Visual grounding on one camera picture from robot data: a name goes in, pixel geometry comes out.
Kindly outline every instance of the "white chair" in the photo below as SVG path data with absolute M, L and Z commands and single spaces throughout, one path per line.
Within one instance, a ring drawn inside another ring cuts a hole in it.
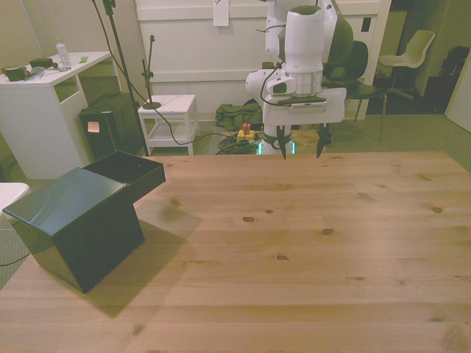
M 406 51 L 402 55 L 381 55 L 379 62 L 383 66 L 390 68 L 396 67 L 407 67 L 407 68 L 418 68 L 425 60 L 427 50 L 432 44 L 435 38 L 435 33 L 431 31 L 419 30 L 407 43 Z M 394 73 L 394 79 L 392 80 L 392 89 L 389 93 L 395 93 L 401 97 L 407 99 L 414 99 L 414 96 L 404 93 L 407 91 L 413 91 L 413 88 L 397 89 L 394 88 L 397 79 L 397 72 Z
M 8 219 L 2 210 L 29 192 L 29 186 L 23 182 L 0 182 L 0 222 Z

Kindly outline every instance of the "white wall panel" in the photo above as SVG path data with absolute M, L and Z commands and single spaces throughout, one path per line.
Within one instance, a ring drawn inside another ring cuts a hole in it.
M 352 26 L 355 39 L 370 46 L 381 5 L 390 1 L 337 3 Z M 154 94 L 196 94 L 199 113 L 215 112 L 221 104 L 240 105 L 249 100 L 245 92 L 248 73 L 258 70 L 263 61 L 271 61 L 265 53 L 265 34 L 256 31 L 265 29 L 267 3 L 230 0 L 228 27 L 213 26 L 212 4 L 212 0 L 136 0 L 147 53 L 149 37 L 155 36 L 151 67 Z M 369 32 L 361 32 L 364 17 L 372 18 Z M 369 63 L 372 74 L 366 73 L 367 83 L 372 82 L 377 59 Z M 356 107 L 349 104 L 349 109 Z

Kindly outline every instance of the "black speaker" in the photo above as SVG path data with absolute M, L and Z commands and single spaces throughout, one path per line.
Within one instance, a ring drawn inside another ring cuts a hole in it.
M 114 151 L 137 154 L 143 147 L 128 93 L 102 96 L 79 117 L 95 160 Z

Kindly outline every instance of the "green bag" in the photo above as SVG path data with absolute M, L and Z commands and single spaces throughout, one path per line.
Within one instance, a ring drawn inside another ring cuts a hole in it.
M 227 131 L 238 131 L 242 124 L 262 124 L 263 114 L 259 103 L 250 99 L 244 105 L 222 104 L 216 110 L 216 125 Z

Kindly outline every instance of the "box lid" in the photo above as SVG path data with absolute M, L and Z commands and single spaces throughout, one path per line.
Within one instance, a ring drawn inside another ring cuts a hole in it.
M 4 212 L 47 235 L 54 235 L 125 186 L 105 176 L 75 168 L 5 207 Z

